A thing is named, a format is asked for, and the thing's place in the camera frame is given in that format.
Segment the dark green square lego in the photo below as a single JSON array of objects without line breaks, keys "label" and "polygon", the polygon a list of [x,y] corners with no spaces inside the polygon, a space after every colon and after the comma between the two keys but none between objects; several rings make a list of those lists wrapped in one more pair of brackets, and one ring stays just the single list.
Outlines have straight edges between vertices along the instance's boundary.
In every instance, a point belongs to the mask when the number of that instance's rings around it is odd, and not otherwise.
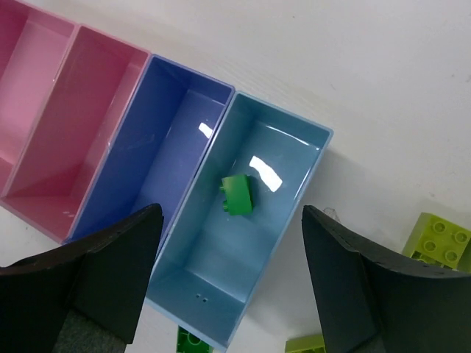
[{"label": "dark green square lego", "polygon": [[253,211],[249,177],[246,174],[222,178],[219,190],[225,195],[223,211],[230,215],[247,215]]}]

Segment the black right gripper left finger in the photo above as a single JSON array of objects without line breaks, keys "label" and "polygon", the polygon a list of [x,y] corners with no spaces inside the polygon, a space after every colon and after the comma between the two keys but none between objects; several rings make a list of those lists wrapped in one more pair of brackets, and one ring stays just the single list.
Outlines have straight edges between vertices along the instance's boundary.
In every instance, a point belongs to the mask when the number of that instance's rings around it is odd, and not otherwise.
[{"label": "black right gripper left finger", "polygon": [[124,352],[135,337],[163,229],[151,204],[1,269],[3,352]]}]

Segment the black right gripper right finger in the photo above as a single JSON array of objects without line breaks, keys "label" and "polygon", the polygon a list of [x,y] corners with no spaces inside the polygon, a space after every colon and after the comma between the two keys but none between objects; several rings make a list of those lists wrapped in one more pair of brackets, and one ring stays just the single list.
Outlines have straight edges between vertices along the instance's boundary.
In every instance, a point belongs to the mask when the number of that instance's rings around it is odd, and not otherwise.
[{"label": "black right gripper right finger", "polygon": [[302,211],[302,235],[329,352],[468,352],[470,275],[413,260]]}]

